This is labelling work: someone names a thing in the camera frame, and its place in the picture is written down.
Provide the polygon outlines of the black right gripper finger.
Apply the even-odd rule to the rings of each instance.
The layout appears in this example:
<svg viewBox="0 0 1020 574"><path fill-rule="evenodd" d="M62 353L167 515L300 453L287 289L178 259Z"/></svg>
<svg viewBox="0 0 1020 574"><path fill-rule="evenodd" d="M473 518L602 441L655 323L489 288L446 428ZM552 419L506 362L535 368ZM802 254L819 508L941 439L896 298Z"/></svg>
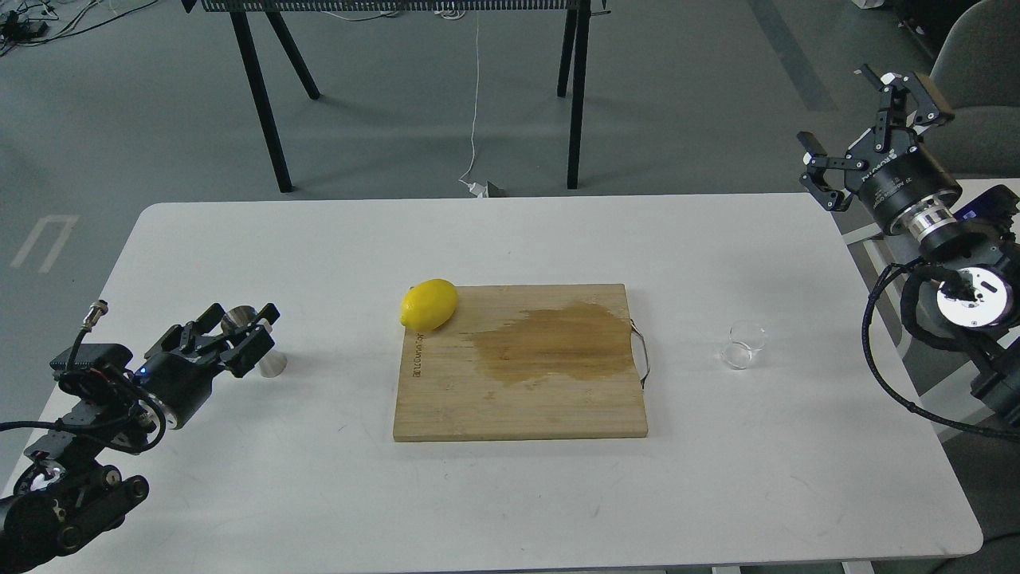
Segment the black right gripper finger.
<svg viewBox="0 0 1020 574"><path fill-rule="evenodd" d="M861 65L857 75L879 92L877 118L869 131L873 151L892 151L895 141L918 145L926 131L946 126L955 119L955 110L944 93L924 73L878 75L871 66Z"/></svg>
<svg viewBox="0 0 1020 574"><path fill-rule="evenodd" d="M828 212L845 212L852 203L852 193L835 189L826 181L827 171L862 171L865 167L863 159L856 157L829 156L826 149L818 141L816 135L806 131L797 134L797 141L805 150L805 171L800 182L819 206Z"/></svg>

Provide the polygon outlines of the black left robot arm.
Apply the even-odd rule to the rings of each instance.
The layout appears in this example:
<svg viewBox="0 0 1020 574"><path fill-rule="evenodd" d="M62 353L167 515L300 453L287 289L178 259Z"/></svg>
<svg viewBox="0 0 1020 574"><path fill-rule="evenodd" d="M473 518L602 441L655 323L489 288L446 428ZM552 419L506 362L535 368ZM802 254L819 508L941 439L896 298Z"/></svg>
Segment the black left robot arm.
<svg viewBox="0 0 1020 574"><path fill-rule="evenodd" d="M174 324L132 370L120 343L85 343L108 310L88 309L76 340L49 366L59 390L76 406L51 423L4 423L4 431L39 429L26 447L29 466L2 499L2 570L26 573L91 544L124 523L146 501L148 480L99 461L103 451L153 450L204 406L222 373L241 378L273 352L274 304L255 310L211 305L192 322Z"/></svg>

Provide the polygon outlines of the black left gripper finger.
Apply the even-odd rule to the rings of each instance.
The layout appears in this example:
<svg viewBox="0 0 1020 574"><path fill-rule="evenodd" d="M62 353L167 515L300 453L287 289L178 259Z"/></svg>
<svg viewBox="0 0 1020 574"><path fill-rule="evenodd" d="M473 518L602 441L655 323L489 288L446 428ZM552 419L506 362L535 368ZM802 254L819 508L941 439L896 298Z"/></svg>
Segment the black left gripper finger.
<svg viewBox="0 0 1020 574"><path fill-rule="evenodd" d="M241 305L224 310L211 305L193 322L194 363L201 368L228 371L241 378L257 368L265 378L280 375L280 350L271 337L271 326L280 319L275 304L255 310Z"/></svg>
<svg viewBox="0 0 1020 574"><path fill-rule="evenodd" d="M226 311L220 304L212 304L196 320L172 324L143 357L149 360L169 355L184 360L207 360L208 357L217 360L222 353L227 352L227 340L223 335L212 336L209 333L220 325L220 320L225 315Z"/></svg>

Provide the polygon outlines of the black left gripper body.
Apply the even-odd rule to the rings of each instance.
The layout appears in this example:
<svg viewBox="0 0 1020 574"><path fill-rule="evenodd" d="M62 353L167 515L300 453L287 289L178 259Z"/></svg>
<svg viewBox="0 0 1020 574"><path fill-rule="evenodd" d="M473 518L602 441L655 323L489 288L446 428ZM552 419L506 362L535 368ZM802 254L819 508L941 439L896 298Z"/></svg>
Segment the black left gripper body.
<svg viewBox="0 0 1020 574"><path fill-rule="evenodd" d="M226 366L224 348L205 353L158 350L135 371L135 381L153 397L167 424L178 430L188 424L212 393L212 381Z"/></svg>

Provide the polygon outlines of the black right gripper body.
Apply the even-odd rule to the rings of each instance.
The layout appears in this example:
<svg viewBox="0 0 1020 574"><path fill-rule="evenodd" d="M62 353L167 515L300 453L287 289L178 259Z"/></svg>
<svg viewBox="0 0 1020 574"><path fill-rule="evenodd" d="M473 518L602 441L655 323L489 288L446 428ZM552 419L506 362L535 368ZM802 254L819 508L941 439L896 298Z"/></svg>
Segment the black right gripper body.
<svg viewBox="0 0 1020 574"><path fill-rule="evenodd" d="M962 187L947 173L911 128L890 128L889 145L877 150L875 133L870 128L853 142L851 163L863 163L862 171L846 172L846 190L877 222L885 234L902 234L906 226L900 219L925 199L938 199L953 206Z"/></svg>

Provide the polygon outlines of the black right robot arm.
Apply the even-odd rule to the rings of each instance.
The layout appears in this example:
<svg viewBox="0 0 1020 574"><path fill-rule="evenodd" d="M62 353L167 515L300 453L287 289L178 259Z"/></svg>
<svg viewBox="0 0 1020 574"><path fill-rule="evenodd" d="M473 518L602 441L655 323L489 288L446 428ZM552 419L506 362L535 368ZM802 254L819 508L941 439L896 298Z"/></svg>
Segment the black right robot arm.
<svg viewBox="0 0 1020 574"><path fill-rule="evenodd" d="M1018 196L1005 185L979 196L976 210L955 214L962 187L926 149L923 132L944 126L955 113L932 79L923 73L878 75L857 69L879 93L870 128L842 155L816 135L797 135L805 150L800 184L824 210L848 210L860 201L879 233L907 234L917 254L888 264L869 291L861 327L865 362L879 386L908 411L957 431L1018 441L1018 345L999 338L1018 327L1018 243L1012 230ZM977 367L970 393L990 408L1005 430L950 420L892 390L872 356L870 329L877 301L904 277L900 318L907 334L929 348L964 353Z"/></svg>

